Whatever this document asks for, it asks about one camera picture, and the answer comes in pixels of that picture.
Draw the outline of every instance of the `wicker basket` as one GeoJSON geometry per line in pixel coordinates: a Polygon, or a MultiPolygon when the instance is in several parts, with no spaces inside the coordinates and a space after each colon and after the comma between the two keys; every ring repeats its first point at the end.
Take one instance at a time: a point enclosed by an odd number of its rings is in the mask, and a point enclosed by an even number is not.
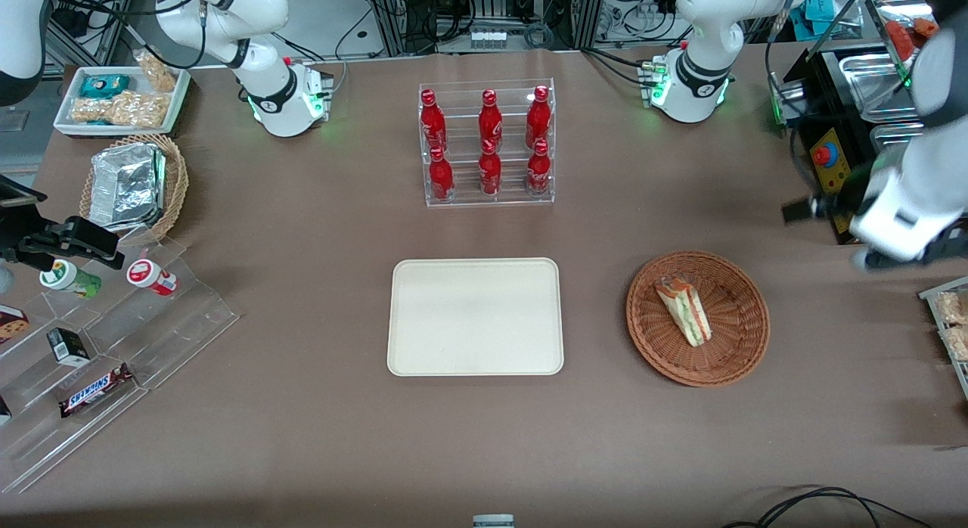
{"type": "Polygon", "coordinates": [[[721,387],[747,376],[770,341],[770,314],[753,280],[714,253],[671,252],[646,263],[625,301],[628,331],[659,373],[692,387],[721,387]],[[699,289],[712,339],[691,346],[656,292],[662,277],[680,276],[699,289]]]}
{"type": "MultiPolygon", "coordinates": [[[[175,225],[185,202],[188,190],[188,169],[185,159],[178,151],[178,146],[165,135],[131,135],[114,142],[111,147],[123,146],[134,142],[154,142],[165,153],[165,215],[152,225],[151,232],[156,238],[162,238],[175,225]]],[[[94,184],[94,167],[87,173],[84,183],[84,193],[80,196],[80,215],[84,218],[91,213],[91,186],[94,184]]]]}

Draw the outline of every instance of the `foil-wrapped item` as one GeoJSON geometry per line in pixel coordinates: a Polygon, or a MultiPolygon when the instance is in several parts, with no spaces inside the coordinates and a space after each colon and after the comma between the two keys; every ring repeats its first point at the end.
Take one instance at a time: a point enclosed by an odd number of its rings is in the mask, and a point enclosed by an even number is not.
{"type": "Polygon", "coordinates": [[[108,231],[151,227],[158,221],[165,197],[165,154],[158,145],[135,142],[108,148],[91,163],[91,221],[108,231]]]}

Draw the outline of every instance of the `clear acrylic display stand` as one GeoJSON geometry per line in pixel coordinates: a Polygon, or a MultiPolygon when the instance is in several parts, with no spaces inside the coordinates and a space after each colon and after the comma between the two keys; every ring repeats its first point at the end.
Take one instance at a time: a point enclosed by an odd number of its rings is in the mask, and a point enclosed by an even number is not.
{"type": "Polygon", "coordinates": [[[82,268],[101,277],[97,296],[49,290],[22,310],[30,328],[0,345],[0,397],[13,417],[0,425],[0,488],[22,492],[146,393],[155,390],[189,359],[238,320],[211,287],[198,281],[183,259],[184,247],[161,241],[147,228],[118,244],[125,268],[100,263],[82,268]],[[134,287],[125,270],[136,259],[159,263],[178,279],[172,296],[134,287]],[[46,334],[75,331],[91,361],[82,367],[58,364],[46,334]],[[62,418],[58,403],[121,363],[134,373],[83,411],[62,418]]]}
{"type": "Polygon", "coordinates": [[[420,138],[424,175],[424,198],[427,207],[467,207],[486,204],[537,204],[554,202],[554,80],[524,79],[504,81],[473,81],[453,83],[422,83],[420,91],[432,89],[436,103],[447,122],[446,159],[454,170],[454,198],[437,200],[430,182],[430,146],[420,127],[420,96],[417,94],[417,133],[420,138]],[[550,89],[548,104],[551,107],[551,127],[548,131],[548,157],[551,159],[548,190],[540,197],[532,197],[525,190],[528,176],[528,159],[532,150],[525,145],[526,117],[535,100],[535,87],[546,85],[550,89]],[[481,111],[481,93],[485,89],[498,92],[498,109],[502,114],[501,191],[488,196],[480,189],[480,172],[477,160],[481,156],[480,131],[477,117],[481,111]]]}

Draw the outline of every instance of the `coca-cola bottle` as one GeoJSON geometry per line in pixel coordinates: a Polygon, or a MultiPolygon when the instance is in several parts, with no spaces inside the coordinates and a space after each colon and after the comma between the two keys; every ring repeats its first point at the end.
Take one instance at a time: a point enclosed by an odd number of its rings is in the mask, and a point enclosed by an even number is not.
{"type": "Polygon", "coordinates": [[[501,111],[498,110],[498,93],[493,89],[485,89],[481,100],[484,101],[484,107],[481,107],[481,114],[477,117],[481,141],[491,139],[499,150],[501,149],[501,111]]]}
{"type": "Polygon", "coordinates": [[[445,203],[454,200],[454,170],[443,159],[443,148],[440,146],[430,149],[430,187],[436,200],[445,203]]]}
{"type": "Polygon", "coordinates": [[[528,148],[535,148],[535,141],[548,135],[551,124],[551,107],[548,104],[548,87],[535,87],[535,100],[528,110],[528,132],[525,134],[525,144],[528,148]]]}
{"type": "Polygon", "coordinates": [[[447,125],[443,120],[443,110],[436,103],[436,95],[432,89],[420,92],[420,127],[423,129],[427,144],[431,147],[440,146],[447,150],[447,125]]]}
{"type": "Polygon", "coordinates": [[[551,159],[548,157],[548,142],[543,138],[535,141],[535,153],[528,160],[528,176],[525,189],[533,197],[540,197],[548,190],[548,176],[551,173],[551,159]]]}
{"type": "Polygon", "coordinates": [[[501,158],[498,146],[490,138],[481,141],[481,158],[477,160],[481,172],[481,192],[495,196],[501,190],[501,158]]]}

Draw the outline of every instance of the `brown paper tablecloth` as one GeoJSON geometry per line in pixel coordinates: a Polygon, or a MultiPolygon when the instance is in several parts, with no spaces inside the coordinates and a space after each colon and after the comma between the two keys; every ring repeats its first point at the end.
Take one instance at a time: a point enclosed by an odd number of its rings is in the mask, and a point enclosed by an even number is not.
{"type": "MultiPolygon", "coordinates": [[[[777,46],[774,65],[799,49],[777,46]]],[[[644,110],[579,53],[353,64],[332,120],[292,139],[253,121],[228,70],[196,70],[172,237],[242,319],[27,493],[0,496],[0,525],[716,527],[827,483],[964,526],[965,399],[916,292],[966,266],[862,275],[825,222],[784,228],[780,205],[808,190],[771,131],[762,54],[743,50],[698,125],[644,110]],[[418,84],[549,76],[557,202],[427,210],[418,84]],[[631,277],[677,249],[733,260],[770,307],[765,360],[733,386],[675,384],[628,338],[631,277]],[[501,256],[559,265],[564,369],[392,376],[394,265],[501,256]]],[[[76,211],[104,146],[53,136],[46,216],[76,211]]],[[[36,282],[17,274],[13,300],[36,282]]],[[[867,525],[853,506],[802,507],[867,525]]]]}

